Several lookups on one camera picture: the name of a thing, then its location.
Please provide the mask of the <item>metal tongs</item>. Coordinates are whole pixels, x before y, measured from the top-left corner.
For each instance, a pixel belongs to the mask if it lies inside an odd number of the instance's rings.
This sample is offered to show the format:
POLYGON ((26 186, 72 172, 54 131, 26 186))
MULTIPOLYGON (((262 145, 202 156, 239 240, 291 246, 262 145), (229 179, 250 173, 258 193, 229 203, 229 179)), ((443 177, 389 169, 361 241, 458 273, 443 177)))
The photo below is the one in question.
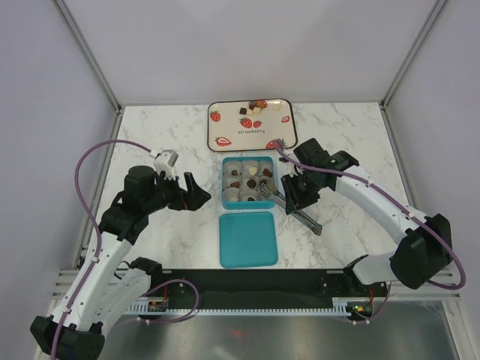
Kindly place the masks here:
POLYGON ((289 200, 275 187, 271 182, 263 180, 259 183, 259 191, 266 199, 274 201, 279 205, 287 215, 293 216, 297 221, 306 226, 313 234, 320 236, 323 226, 315 221, 310 215, 303 210, 294 209, 289 200))

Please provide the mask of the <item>brown square chocolate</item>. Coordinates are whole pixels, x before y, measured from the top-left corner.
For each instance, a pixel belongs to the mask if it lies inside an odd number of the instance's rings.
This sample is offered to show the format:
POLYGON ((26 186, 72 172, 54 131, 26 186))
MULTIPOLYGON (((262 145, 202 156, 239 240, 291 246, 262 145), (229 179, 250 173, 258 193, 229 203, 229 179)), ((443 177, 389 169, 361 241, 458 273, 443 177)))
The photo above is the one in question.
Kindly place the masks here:
POLYGON ((264 170, 263 170, 263 175, 264 175, 264 176, 268 176, 269 178, 271 178, 271 177, 273 176, 273 173, 272 173, 272 171, 269 170, 269 169, 264 169, 264 170))

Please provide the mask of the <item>dark round chocolate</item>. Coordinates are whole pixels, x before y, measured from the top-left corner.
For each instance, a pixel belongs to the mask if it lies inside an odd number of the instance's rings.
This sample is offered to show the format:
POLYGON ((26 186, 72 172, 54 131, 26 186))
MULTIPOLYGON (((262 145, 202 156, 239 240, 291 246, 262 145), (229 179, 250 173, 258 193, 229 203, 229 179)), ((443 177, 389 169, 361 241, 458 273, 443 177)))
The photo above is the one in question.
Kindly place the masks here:
POLYGON ((253 179, 250 179, 247 181, 247 186, 249 188, 255 188, 257 186, 257 183, 253 179))

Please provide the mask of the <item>teal tin lid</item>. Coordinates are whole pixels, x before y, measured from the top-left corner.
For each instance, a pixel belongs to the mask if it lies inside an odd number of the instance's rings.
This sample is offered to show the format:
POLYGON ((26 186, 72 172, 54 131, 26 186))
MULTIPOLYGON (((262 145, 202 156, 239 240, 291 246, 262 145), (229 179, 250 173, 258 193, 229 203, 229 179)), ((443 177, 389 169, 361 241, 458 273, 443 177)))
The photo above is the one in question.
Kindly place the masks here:
POLYGON ((268 211, 222 214, 219 254, 225 269, 275 265, 278 246, 273 214, 268 211))

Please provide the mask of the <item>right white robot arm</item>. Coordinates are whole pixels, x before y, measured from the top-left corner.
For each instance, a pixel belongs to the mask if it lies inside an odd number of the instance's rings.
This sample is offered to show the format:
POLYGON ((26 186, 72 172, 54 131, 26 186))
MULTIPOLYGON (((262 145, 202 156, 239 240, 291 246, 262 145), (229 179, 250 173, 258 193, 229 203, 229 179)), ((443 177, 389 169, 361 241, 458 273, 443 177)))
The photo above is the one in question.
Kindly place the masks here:
POLYGON ((397 245, 394 251, 360 256, 348 265, 351 272, 342 280, 350 295, 360 296, 371 284, 388 281, 417 290, 426 283, 432 284, 432 278, 454 262, 449 221, 441 214, 428 216, 402 203, 347 152, 303 154, 294 164, 301 172, 280 179, 287 214, 317 203, 320 191, 328 188, 354 202, 397 245))

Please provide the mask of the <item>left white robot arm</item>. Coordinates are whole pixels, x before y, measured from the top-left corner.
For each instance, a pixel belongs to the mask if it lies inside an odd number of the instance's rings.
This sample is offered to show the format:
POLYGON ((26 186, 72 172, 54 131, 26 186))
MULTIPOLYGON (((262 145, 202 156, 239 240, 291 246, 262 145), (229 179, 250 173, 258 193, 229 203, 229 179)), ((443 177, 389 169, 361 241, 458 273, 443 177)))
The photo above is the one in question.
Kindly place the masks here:
POLYGON ((89 247, 70 289, 49 316, 37 316, 30 331, 51 359, 97 359, 109 332, 141 296, 156 296, 164 287, 162 266, 146 258, 133 261, 124 277, 108 288, 115 270, 148 226, 149 216, 162 209, 196 211, 212 197, 186 172, 179 179, 149 166, 134 166, 124 189, 103 213, 98 238, 89 247))

